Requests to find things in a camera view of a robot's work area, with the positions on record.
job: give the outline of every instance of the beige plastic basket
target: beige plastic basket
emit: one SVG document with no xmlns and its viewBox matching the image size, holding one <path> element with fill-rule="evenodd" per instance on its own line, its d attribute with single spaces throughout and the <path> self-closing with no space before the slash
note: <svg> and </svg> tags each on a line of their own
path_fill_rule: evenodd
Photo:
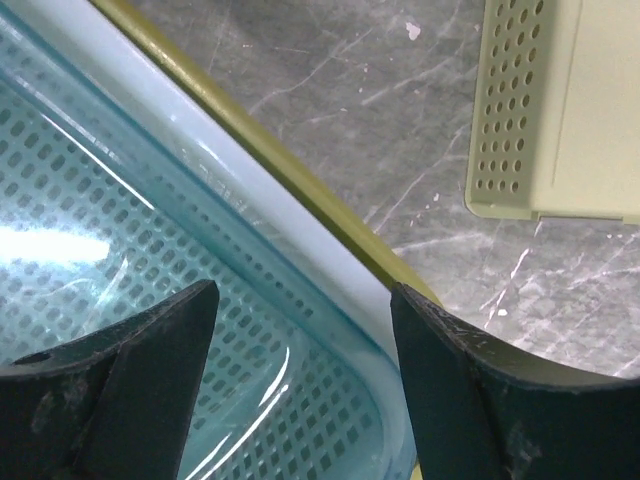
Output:
<svg viewBox="0 0 640 480">
<path fill-rule="evenodd" d="M 466 203 L 640 223 L 640 2 L 487 0 Z"/>
</svg>

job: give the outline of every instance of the yellow-green plastic edge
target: yellow-green plastic edge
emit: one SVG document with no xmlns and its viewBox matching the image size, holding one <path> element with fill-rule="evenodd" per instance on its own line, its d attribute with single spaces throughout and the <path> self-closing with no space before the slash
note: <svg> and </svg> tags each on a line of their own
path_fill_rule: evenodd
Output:
<svg viewBox="0 0 640 480">
<path fill-rule="evenodd" d="M 126 0 L 89 0 L 284 186 L 387 288 L 431 289 L 285 146 Z"/>
</svg>

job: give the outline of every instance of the marble floor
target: marble floor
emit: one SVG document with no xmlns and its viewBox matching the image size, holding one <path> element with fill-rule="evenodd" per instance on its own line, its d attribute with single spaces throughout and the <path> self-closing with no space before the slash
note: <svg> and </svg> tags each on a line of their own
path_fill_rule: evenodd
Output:
<svg viewBox="0 0 640 480">
<path fill-rule="evenodd" d="M 464 205 L 482 0 L 134 0 L 403 257 L 519 347 L 640 375 L 640 230 Z"/>
</svg>

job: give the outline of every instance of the plastic basket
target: plastic basket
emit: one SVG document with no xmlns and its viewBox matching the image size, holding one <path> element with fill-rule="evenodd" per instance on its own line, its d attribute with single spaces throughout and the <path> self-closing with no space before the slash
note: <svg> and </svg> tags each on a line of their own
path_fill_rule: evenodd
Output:
<svg viewBox="0 0 640 480">
<path fill-rule="evenodd" d="M 0 364 L 214 279 L 218 321 L 181 478 L 410 475 L 385 355 L 3 6 L 0 198 Z"/>
<path fill-rule="evenodd" d="M 640 4 L 489 0 L 466 202 L 640 221 Z"/>
</svg>

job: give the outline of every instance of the black object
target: black object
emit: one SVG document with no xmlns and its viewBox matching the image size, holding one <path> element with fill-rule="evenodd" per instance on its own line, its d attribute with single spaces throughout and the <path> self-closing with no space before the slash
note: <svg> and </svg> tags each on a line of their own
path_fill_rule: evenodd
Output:
<svg viewBox="0 0 640 480">
<path fill-rule="evenodd" d="M 218 298 L 198 282 L 0 368 L 0 479 L 174 480 Z"/>
<path fill-rule="evenodd" d="M 640 479 L 640 380 L 527 353 L 405 285 L 391 310 L 425 480 Z"/>
</svg>

